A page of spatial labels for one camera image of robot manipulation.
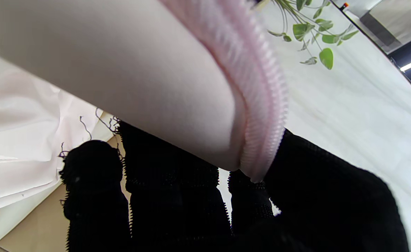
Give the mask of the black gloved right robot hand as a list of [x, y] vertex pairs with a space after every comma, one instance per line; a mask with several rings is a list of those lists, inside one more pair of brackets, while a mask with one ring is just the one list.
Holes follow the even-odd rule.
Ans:
[[218, 168], [119, 122], [125, 150], [63, 150], [68, 252], [408, 252], [396, 200], [375, 174], [290, 131], [267, 175]]

